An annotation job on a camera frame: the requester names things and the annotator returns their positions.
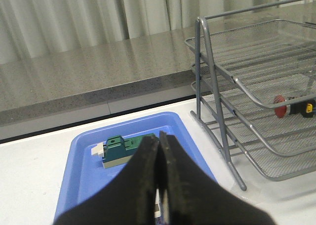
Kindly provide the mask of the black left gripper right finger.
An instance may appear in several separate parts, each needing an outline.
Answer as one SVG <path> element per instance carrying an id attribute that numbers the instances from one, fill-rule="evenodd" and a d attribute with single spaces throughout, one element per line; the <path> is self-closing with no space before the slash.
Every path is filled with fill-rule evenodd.
<path id="1" fill-rule="evenodd" d="M 273 225 L 263 210 L 232 195 L 189 157 L 174 135 L 159 133 L 158 188 L 170 225 Z"/>

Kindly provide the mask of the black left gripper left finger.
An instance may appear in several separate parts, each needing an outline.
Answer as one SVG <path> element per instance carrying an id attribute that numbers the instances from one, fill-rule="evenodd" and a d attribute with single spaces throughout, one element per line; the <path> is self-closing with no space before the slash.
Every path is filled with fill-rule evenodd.
<path id="1" fill-rule="evenodd" d="M 144 137 L 136 153 L 108 185 L 60 215 L 55 224 L 155 224 L 158 145 L 156 137 Z"/>

